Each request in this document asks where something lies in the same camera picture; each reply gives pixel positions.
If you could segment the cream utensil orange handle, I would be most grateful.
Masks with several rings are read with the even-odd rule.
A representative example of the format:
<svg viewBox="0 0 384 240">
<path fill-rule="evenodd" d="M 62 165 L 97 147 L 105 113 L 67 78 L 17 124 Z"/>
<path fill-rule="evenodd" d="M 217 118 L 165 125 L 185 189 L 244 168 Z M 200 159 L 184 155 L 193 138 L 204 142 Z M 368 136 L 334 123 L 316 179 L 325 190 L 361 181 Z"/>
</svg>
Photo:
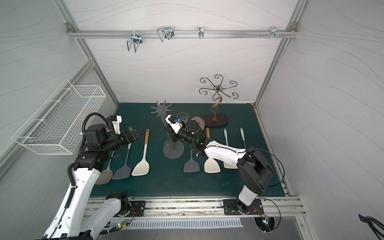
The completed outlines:
<svg viewBox="0 0 384 240">
<path fill-rule="evenodd" d="M 137 165 L 135 166 L 134 170 L 132 171 L 132 176 L 134 176 L 134 177 L 144 176 L 144 175 L 149 173 L 150 165 L 149 165 L 148 161 L 146 160 L 149 136 L 150 136 L 150 130 L 147 129 L 146 130 L 146 137 L 145 137 L 145 145 L 144 145 L 143 157 L 137 163 Z"/>
</svg>

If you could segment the grey utensil mint handle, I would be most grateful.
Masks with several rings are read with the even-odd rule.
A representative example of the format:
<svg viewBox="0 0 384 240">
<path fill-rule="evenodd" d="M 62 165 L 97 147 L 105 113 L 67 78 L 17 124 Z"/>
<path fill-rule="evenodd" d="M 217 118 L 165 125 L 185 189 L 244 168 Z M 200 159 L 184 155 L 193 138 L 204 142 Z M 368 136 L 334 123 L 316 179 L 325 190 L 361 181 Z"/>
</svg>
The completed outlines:
<svg viewBox="0 0 384 240">
<path fill-rule="evenodd" d="M 184 173 L 196 173 L 200 171 L 200 165 L 198 162 L 194 160 L 194 153 L 191 149 L 190 151 L 190 159 L 184 164 L 183 172 Z"/>
</svg>

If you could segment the grey turner mint handle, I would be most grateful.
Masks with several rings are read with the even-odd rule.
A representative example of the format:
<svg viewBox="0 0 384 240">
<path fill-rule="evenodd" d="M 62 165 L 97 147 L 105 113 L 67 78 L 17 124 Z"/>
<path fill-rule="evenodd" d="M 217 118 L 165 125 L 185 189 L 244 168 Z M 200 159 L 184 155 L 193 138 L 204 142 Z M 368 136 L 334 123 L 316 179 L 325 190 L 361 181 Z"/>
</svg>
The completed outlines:
<svg viewBox="0 0 384 240">
<path fill-rule="evenodd" d="M 131 145 L 132 144 L 128 145 L 124 165 L 115 172 L 115 174 L 112 177 L 112 180 L 123 180 L 123 179 L 126 179 L 130 176 L 131 168 L 128 166 L 128 158 L 129 158 L 129 154 L 130 154 Z"/>
</svg>

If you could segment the white spatula light wood handle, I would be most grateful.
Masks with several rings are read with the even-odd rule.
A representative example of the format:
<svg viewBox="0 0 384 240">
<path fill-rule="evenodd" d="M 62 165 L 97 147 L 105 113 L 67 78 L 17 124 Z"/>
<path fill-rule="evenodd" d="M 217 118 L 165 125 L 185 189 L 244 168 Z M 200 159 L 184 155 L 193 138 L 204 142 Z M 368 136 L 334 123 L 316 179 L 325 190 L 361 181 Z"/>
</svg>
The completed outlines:
<svg viewBox="0 0 384 240">
<path fill-rule="evenodd" d="M 207 158 L 204 163 L 204 171 L 208 174 L 216 174 L 221 171 L 221 168 L 216 160 L 212 158 Z"/>
</svg>

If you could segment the cream spatula mint handle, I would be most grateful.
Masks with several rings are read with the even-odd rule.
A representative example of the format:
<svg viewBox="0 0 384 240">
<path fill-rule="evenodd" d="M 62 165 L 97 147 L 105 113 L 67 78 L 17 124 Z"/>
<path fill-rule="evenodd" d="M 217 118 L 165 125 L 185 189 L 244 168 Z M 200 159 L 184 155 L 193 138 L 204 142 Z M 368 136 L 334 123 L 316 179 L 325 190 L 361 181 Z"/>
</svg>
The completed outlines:
<svg viewBox="0 0 384 240">
<path fill-rule="evenodd" d="M 228 142 L 228 132 L 227 132 L 227 129 L 224 128 L 224 137 L 225 137 L 225 142 L 226 142 L 226 146 L 228 147 L 229 146 L 229 142 Z M 224 168 L 225 169 L 236 169 L 235 166 L 231 165 L 231 164 L 228 164 L 226 162 L 224 162 Z"/>
</svg>

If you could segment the grey spatula mint handle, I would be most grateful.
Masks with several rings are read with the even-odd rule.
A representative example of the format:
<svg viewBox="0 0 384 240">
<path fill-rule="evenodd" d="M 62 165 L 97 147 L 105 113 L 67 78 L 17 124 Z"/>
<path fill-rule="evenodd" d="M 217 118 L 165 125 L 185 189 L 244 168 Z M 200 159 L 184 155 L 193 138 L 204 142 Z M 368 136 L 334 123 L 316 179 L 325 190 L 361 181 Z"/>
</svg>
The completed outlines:
<svg viewBox="0 0 384 240">
<path fill-rule="evenodd" d="M 246 149 L 247 147 L 246 147 L 246 141 L 245 141 L 245 132 L 243 128 L 240 128 L 240 133 L 241 133 L 241 138 L 243 142 L 243 147 Z"/>
</svg>

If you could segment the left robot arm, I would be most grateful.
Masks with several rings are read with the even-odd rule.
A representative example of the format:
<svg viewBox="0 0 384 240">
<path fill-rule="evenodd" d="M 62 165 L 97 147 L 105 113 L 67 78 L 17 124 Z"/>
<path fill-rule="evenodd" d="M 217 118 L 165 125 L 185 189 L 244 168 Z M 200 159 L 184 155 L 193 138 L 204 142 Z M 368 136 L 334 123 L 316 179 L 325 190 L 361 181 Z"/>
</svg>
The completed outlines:
<svg viewBox="0 0 384 240">
<path fill-rule="evenodd" d="M 111 158 L 110 152 L 135 142 L 143 131 L 137 126 L 120 130 L 120 123 L 120 116 L 105 118 L 99 113 L 90 113 L 84 119 L 78 156 L 67 168 L 70 185 L 44 240 L 94 240 L 113 217 L 134 214 L 127 193 L 117 192 L 107 195 L 102 207 L 82 222 L 92 189 Z"/>
</svg>

